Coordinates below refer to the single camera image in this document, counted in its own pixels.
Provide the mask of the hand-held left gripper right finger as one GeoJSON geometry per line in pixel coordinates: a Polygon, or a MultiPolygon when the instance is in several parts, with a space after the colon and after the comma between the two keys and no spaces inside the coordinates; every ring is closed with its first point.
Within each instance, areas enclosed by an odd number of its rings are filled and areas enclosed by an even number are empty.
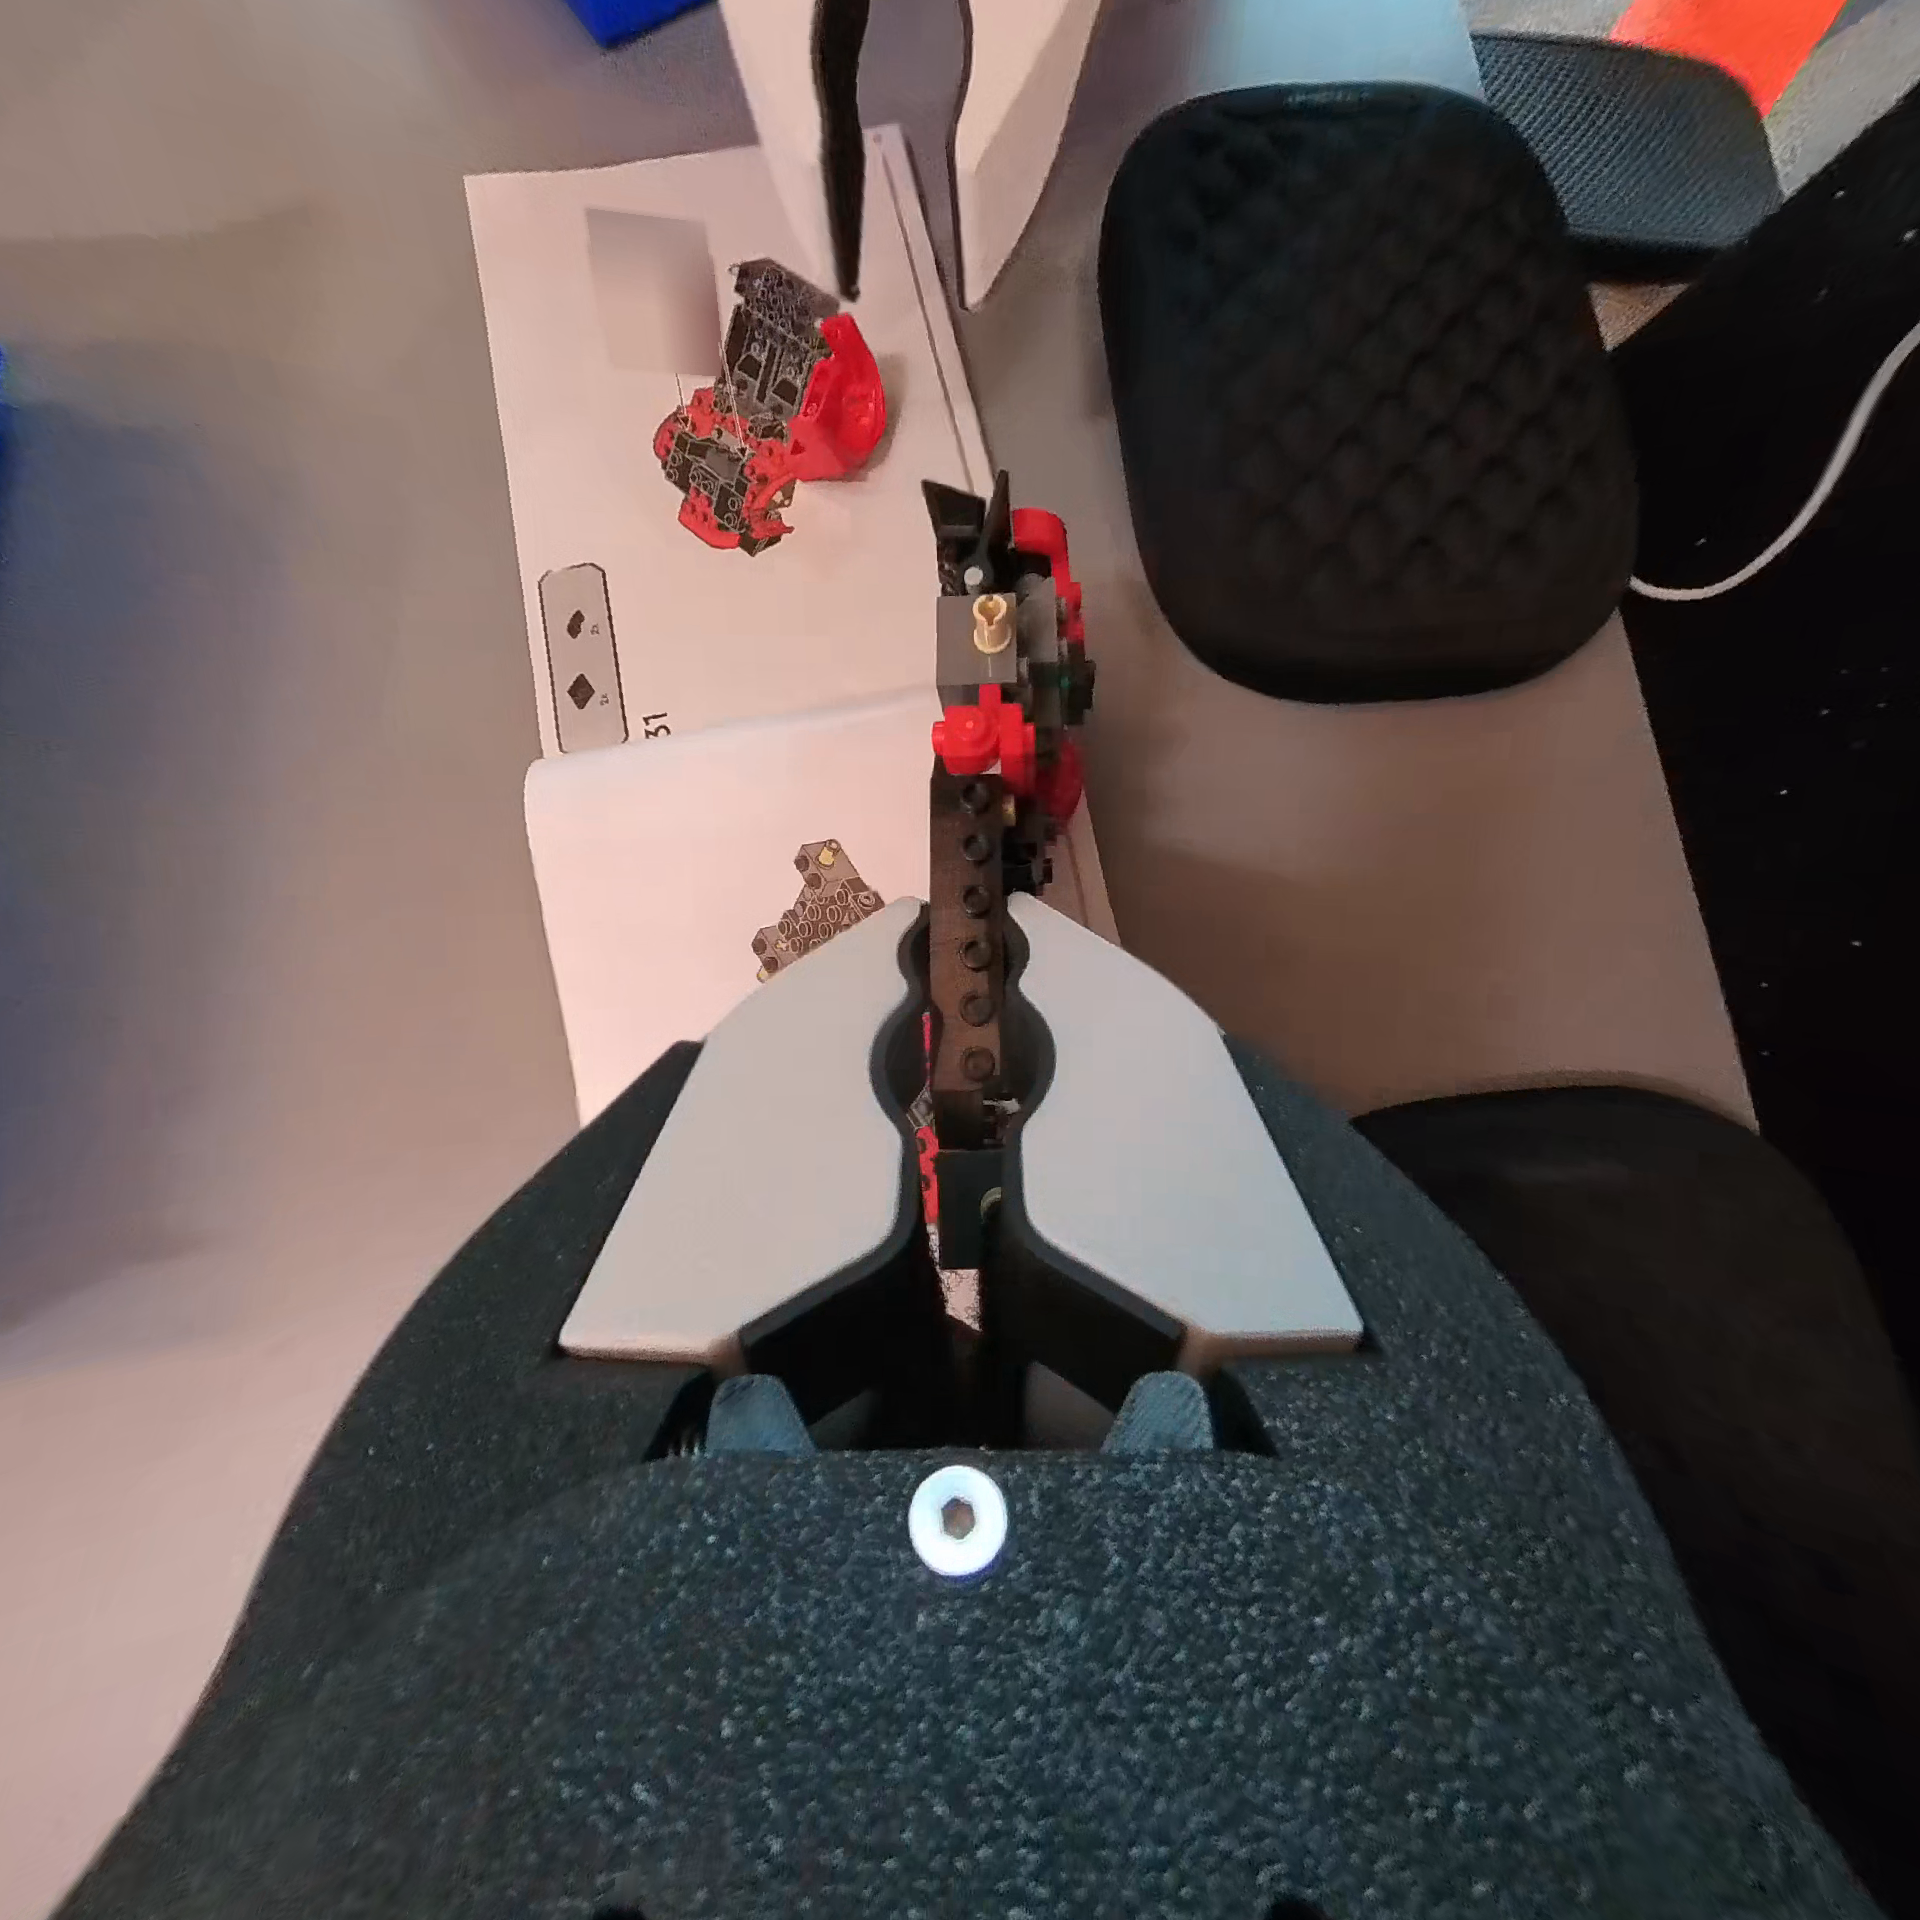
{"type": "Polygon", "coordinates": [[[1017,899],[1009,931],[1023,953],[1012,1007],[1043,1048],[999,1220],[1038,1267],[1038,1355],[1356,1352],[1359,1311],[1220,1027],[1043,900],[1017,899]]]}

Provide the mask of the white lego instruction booklet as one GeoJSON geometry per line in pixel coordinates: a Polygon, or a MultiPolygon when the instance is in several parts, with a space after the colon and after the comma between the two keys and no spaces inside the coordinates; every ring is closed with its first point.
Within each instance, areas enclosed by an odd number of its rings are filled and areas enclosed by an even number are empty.
{"type": "Polygon", "coordinates": [[[904,133],[865,146],[851,315],[885,432],[755,557],[680,524],[656,432],[712,384],[732,271],[800,265],[771,163],[467,181],[542,738],[523,821],[582,1120],[756,991],[803,845],[877,900],[925,885],[921,482],[987,493],[992,467],[904,133]]]}

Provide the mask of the grey and orange fabric item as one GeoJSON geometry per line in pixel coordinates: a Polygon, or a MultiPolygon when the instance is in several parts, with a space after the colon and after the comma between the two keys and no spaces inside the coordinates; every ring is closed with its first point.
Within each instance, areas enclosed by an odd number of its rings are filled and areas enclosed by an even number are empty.
{"type": "Polygon", "coordinates": [[[1464,5],[1485,98],[1608,273],[1715,259],[1915,95],[1915,3],[1464,5]]]}

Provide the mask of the black and red lego model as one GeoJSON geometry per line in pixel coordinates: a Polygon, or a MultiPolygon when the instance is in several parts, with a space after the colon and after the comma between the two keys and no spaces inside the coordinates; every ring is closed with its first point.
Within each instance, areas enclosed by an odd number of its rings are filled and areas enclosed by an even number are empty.
{"type": "Polygon", "coordinates": [[[1043,561],[1014,546],[1008,471],[987,496],[923,484],[935,541],[936,715],[928,772],[925,1085],[915,1109],[935,1265],[971,1275],[971,1331],[990,1319],[992,1218],[1004,1152],[1031,1085],[1005,1010],[1009,900],[1051,882],[1056,833],[1040,775],[1062,743],[1062,642],[1043,561]]]}

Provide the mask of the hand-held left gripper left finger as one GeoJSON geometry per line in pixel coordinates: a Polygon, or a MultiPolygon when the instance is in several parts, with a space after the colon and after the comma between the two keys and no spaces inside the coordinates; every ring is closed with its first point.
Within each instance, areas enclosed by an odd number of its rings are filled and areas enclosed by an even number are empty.
{"type": "Polygon", "coordinates": [[[919,1156],[880,1058],[921,1009],[902,953],[923,909],[886,904],[710,1031],[560,1328],[566,1355],[743,1357],[915,1244],[919,1156]]]}

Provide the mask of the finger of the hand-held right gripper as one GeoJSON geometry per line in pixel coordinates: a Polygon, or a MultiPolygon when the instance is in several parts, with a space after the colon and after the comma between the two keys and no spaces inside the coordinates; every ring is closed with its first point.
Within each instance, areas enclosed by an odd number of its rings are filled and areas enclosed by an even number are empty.
{"type": "Polygon", "coordinates": [[[871,10],[868,3],[720,5],[800,273],[844,301],[859,292],[868,148],[856,71],[871,10]]]}
{"type": "Polygon", "coordinates": [[[951,123],[961,307],[977,311],[1028,228],[1078,89],[1100,3],[964,3],[951,123]]]}

